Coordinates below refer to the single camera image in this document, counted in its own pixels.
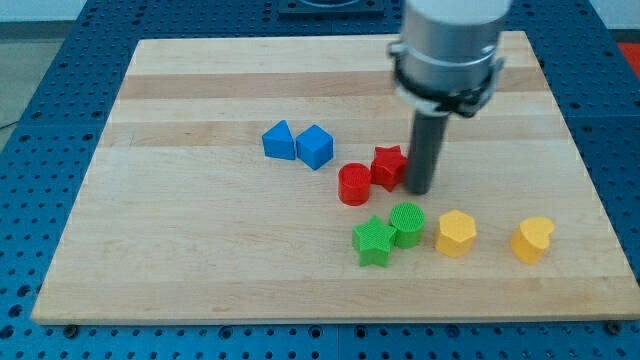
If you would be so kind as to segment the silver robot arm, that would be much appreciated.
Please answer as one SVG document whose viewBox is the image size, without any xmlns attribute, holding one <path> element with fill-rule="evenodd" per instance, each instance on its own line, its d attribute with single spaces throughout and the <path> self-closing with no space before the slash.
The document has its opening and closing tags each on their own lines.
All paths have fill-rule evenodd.
<svg viewBox="0 0 640 360">
<path fill-rule="evenodd" d="M 396 93 L 429 116 L 470 118 L 494 94 L 496 56 L 511 0 L 405 0 L 400 38 L 388 45 Z"/>
</svg>

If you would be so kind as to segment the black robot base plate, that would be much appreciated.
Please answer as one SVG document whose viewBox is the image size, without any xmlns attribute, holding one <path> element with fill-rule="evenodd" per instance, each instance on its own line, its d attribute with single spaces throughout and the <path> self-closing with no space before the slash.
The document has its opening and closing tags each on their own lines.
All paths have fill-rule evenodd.
<svg viewBox="0 0 640 360">
<path fill-rule="evenodd" d="M 278 0 L 277 5 L 279 17 L 285 19 L 381 15 L 385 9 L 383 0 Z"/>
</svg>

